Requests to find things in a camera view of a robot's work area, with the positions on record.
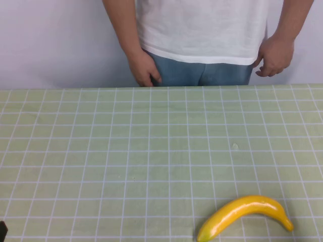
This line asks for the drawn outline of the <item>person's right hand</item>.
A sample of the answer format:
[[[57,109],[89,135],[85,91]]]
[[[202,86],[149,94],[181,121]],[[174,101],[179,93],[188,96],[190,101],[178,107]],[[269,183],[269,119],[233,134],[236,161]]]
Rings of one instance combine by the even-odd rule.
[[[139,86],[153,87],[154,82],[162,82],[154,60],[143,49],[130,51],[126,56],[130,70]]]

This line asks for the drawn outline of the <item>person's left hand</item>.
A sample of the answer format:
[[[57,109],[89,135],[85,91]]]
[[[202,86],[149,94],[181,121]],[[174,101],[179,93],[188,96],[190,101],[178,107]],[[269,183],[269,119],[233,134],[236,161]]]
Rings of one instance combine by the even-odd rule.
[[[263,65],[255,73],[259,77],[273,77],[281,73],[291,63],[294,42],[294,39],[276,34],[265,40],[259,48],[254,67],[257,67],[261,61],[263,61]]]

